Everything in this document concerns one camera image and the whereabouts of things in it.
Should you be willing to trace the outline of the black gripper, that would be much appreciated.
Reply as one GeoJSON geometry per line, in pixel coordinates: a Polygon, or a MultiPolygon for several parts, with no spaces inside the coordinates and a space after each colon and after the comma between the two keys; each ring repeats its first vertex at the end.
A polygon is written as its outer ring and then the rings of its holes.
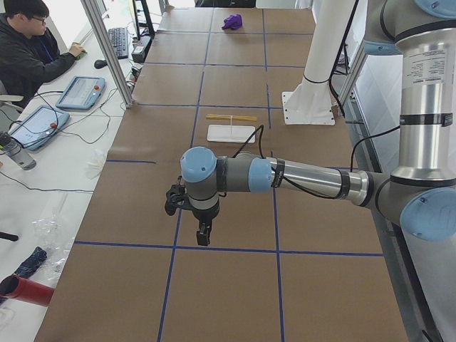
{"type": "Polygon", "coordinates": [[[193,207],[192,213],[199,221],[199,227],[196,231],[197,244],[200,246],[209,246],[212,221],[219,214],[219,204],[216,203],[209,209],[197,209],[193,207]]]}

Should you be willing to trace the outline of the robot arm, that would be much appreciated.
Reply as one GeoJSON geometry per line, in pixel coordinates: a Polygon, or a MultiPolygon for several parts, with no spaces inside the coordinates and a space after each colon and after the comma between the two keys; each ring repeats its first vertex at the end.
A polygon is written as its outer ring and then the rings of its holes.
{"type": "Polygon", "coordinates": [[[217,157],[193,147],[181,158],[182,174],[167,192],[165,210],[193,213],[198,244],[209,244],[220,193],[277,187],[349,200],[426,241],[455,234],[455,174],[447,168],[445,150],[452,125],[455,3],[382,1],[370,8],[367,30],[403,55],[398,167],[390,175],[348,172],[245,152],[217,157]]]}

